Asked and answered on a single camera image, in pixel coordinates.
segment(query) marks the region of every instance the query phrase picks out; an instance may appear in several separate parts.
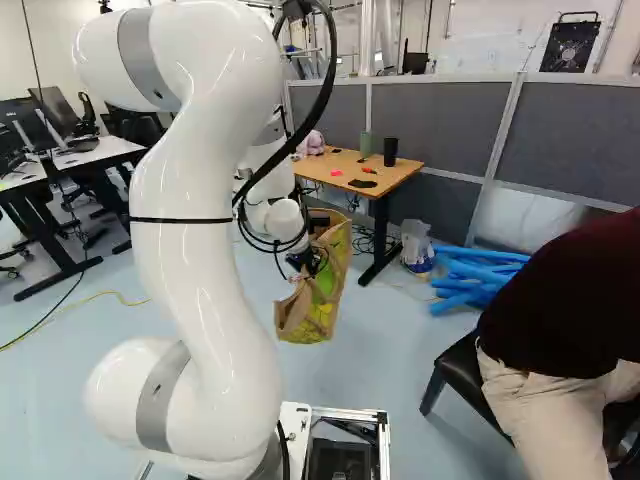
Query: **maroon sweater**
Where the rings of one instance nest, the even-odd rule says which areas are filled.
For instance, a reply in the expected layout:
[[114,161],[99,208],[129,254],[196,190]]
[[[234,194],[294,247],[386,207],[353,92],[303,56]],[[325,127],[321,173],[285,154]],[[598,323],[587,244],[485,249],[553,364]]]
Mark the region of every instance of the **maroon sweater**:
[[640,207],[547,243],[478,329],[484,352],[518,370],[596,378],[640,363]]

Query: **pink plush toy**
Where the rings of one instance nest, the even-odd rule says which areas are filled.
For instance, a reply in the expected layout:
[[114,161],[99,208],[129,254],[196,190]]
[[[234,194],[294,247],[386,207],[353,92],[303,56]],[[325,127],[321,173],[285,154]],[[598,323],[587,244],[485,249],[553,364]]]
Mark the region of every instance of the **pink plush toy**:
[[324,137],[319,131],[311,130],[309,135],[298,145],[296,152],[302,156],[324,153]]

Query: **black cable tie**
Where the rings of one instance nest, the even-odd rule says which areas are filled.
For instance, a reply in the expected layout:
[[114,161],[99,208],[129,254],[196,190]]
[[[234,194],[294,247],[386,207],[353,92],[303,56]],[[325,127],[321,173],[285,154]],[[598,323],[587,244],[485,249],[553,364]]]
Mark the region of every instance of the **black cable tie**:
[[196,224],[210,225],[215,223],[231,223],[232,217],[227,218],[156,218],[156,217],[129,217],[130,222],[135,223],[173,223],[173,224]]

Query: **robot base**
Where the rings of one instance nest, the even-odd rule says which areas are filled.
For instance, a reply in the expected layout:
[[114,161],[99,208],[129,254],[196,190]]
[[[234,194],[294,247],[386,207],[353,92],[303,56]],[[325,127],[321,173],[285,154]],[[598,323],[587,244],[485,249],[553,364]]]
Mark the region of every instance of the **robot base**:
[[[323,422],[329,427],[342,430],[341,437],[350,435],[366,439],[372,445],[375,461],[372,468],[374,478],[390,480],[389,447],[391,429],[387,412],[382,410],[347,410],[338,408],[310,407],[303,403],[283,402],[280,422],[287,438],[289,450],[290,480],[315,480],[308,465],[312,457],[312,429]],[[272,436],[265,459],[258,470],[247,480],[282,480],[282,456],[277,432]],[[152,464],[137,477],[147,480]],[[188,480],[198,480],[189,476]]]

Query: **light blue floor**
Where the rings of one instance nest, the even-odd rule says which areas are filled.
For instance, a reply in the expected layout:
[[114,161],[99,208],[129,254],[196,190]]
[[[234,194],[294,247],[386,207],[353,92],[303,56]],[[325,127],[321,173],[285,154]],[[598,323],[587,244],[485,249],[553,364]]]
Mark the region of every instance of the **light blue floor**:
[[[0,222],[0,245],[15,235],[7,223]],[[103,242],[98,252],[108,252],[114,238]],[[80,255],[71,242],[68,249]],[[279,278],[271,256],[240,242],[235,251],[247,297],[276,341],[272,302],[288,296],[291,286]],[[52,268],[39,248],[34,253],[36,261],[24,270],[30,280]],[[418,412],[433,359],[473,328],[477,312],[431,317],[421,299],[433,297],[432,289],[398,264],[361,288],[356,280],[370,261],[368,255],[354,257],[331,342],[278,343],[288,399],[388,410],[394,479],[523,479],[512,448],[450,389],[445,389],[429,421]],[[73,281],[15,303],[11,296],[23,281],[0,275],[0,343],[32,325]],[[407,284],[412,285],[405,291],[391,286]],[[89,270],[68,303],[108,289],[130,300],[145,298],[131,252],[106,258]],[[37,334],[0,353],[0,478],[133,478],[141,458],[95,430],[82,408],[81,393],[91,368],[110,348],[150,334],[174,334],[171,319],[153,303],[125,308],[115,298],[101,297],[56,316]],[[150,476],[180,478],[184,476],[159,467]]]

